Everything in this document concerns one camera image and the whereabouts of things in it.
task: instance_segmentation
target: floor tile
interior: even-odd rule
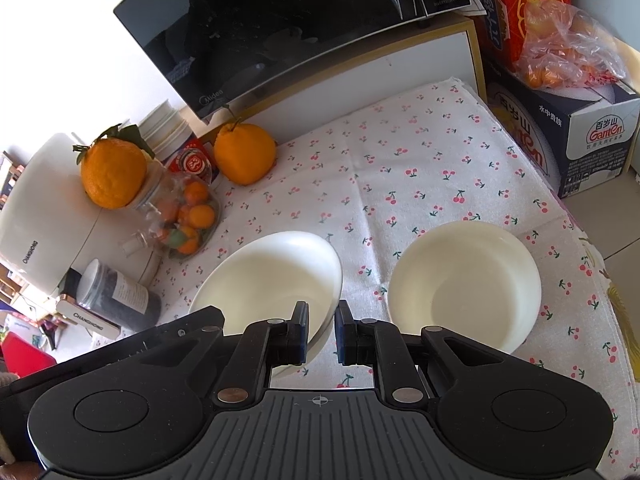
[[[640,238],[640,185],[629,171],[564,199],[604,258]]]
[[[607,273],[618,288],[631,321],[631,327],[640,336],[640,241],[614,254],[605,261]]]

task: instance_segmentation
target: glass jar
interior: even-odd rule
[[[220,204],[207,184],[157,162],[148,164],[145,183],[127,208],[137,211],[146,224],[146,232],[122,244],[127,254],[159,242],[168,248],[169,257],[185,260],[206,245],[220,223]]]
[[[160,296],[97,259],[82,273],[76,301],[107,321],[136,332],[155,326],[160,317]]]

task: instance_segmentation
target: red chair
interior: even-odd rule
[[[13,332],[9,332],[4,338],[2,354],[4,354],[7,369],[19,377],[39,372],[57,364],[49,354],[30,345]]]

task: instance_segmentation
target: jar label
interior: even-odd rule
[[[124,274],[117,271],[116,288],[113,291],[113,299],[128,306],[133,310],[144,314],[149,303],[149,291],[139,283],[132,282]]]
[[[205,184],[211,184],[218,176],[218,168],[195,136],[191,136],[164,162],[164,165],[174,173],[182,171],[195,175]]]

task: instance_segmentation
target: microwave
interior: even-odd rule
[[[221,106],[377,32],[470,0],[122,0],[122,22],[205,122]]]

